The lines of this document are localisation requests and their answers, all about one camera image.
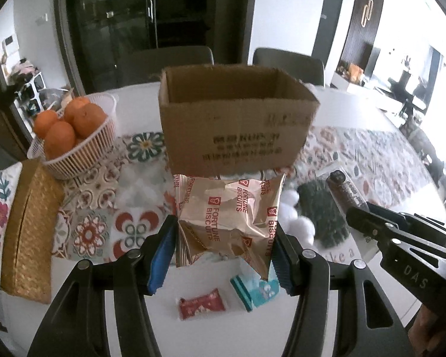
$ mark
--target chair backrest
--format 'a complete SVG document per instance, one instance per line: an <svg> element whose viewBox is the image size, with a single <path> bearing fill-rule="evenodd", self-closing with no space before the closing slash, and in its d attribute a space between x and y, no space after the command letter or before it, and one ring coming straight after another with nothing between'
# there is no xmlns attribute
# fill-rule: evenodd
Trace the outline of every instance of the chair backrest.
<svg viewBox="0 0 446 357"><path fill-rule="evenodd" d="M324 64L315 57L274 48L257 48L254 65L280 68L295 79L314 85L324 85Z"/></svg>
<svg viewBox="0 0 446 357"><path fill-rule="evenodd" d="M206 46L145 49L118 60L118 82L121 87L158 82L164 68L191 64L213 64L212 50Z"/></svg>

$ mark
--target tabletop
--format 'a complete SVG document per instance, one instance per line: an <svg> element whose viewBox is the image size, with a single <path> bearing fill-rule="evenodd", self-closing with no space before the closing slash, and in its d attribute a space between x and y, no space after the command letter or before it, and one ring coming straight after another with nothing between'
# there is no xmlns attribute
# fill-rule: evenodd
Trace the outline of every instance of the tabletop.
<svg viewBox="0 0 446 357"><path fill-rule="evenodd" d="M121 135L143 131L161 131L157 94L159 83L140 84L113 90L118 98L117 119ZM321 106L314 119L315 127L331 126L375 132L396 133L397 129L372 103L345 92L314 88ZM446 210L430 181L391 209L408 213L420 212L446 221ZM368 264L396 313L405 325L419 308L419 302L403 286L379 266L381 254ZM170 267L165 283L156 295L145 299L153 331L163 356L207 355L210 345L213 356L249 355L277 356L282 353L296 309L297 297L280 293L270 303L252 313L241 310L236 294L226 289L231 277L239 271L239 260ZM52 294L57 293L76 262L52 259ZM228 313L179 321L177 299L192 298L219 287L229 303ZM47 305L1 293L5 326L12 338L28 350L43 318ZM329 318L324 355L331 355L336 322L337 293L329 301ZM106 292L106 322L111 354L119 356L112 292Z"/></svg>

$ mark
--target silver bolt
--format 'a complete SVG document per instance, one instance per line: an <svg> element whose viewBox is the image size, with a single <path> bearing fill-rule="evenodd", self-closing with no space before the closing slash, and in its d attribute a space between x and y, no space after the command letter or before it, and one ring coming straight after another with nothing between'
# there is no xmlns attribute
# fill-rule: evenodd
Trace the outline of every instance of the silver bolt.
<svg viewBox="0 0 446 357"><path fill-rule="evenodd" d="M89 260L83 259L79 261L79 263L77 264L77 268L79 268L80 270L86 270L90 265L91 262Z"/></svg>
<svg viewBox="0 0 446 357"><path fill-rule="evenodd" d="M140 256L140 249L134 248L127 252L127 256L131 259L137 259Z"/></svg>
<svg viewBox="0 0 446 357"><path fill-rule="evenodd" d="M367 264L362 259L355 259L353 265L360 270L363 270Z"/></svg>
<svg viewBox="0 0 446 357"><path fill-rule="evenodd" d="M315 258L315 252L313 250L311 250L311 249L305 249L302 252L302 256L307 258L307 259L312 259L312 258Z"/></svg>

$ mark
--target basket of oranges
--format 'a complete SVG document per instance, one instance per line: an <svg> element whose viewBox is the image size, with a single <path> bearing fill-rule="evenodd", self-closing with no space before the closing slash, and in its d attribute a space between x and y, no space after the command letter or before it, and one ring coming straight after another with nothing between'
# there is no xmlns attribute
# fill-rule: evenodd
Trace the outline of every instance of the basket of oranges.
<svg viewBox="0 0 446 357"><path fill-rule="evenodd" d="M74 98L64 109L39 113L27 157L40 158L59 180L86 172L112 148L115 106L112 95L97 93Z"/></svg>

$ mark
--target fruit basket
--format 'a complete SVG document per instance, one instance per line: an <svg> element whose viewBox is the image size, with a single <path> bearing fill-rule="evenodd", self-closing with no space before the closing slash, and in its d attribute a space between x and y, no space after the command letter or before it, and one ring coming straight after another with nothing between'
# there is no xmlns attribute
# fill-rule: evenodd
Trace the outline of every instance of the fruit basket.
<svg viewBox="0 0 446 357"><path fill-rule="evenodd" d="M53 160L47 161L43 151L43 140L35 137L28 150L29 159L39 158L45 168L58 180L68 180L77 177L94 166L108 153L115 139L116 115L115 98L107 93L86 95L91 103L100 106L107 114L106 120L83 142L76 145L69 152ZM63 116L64 110L57 111Z"/></svg>

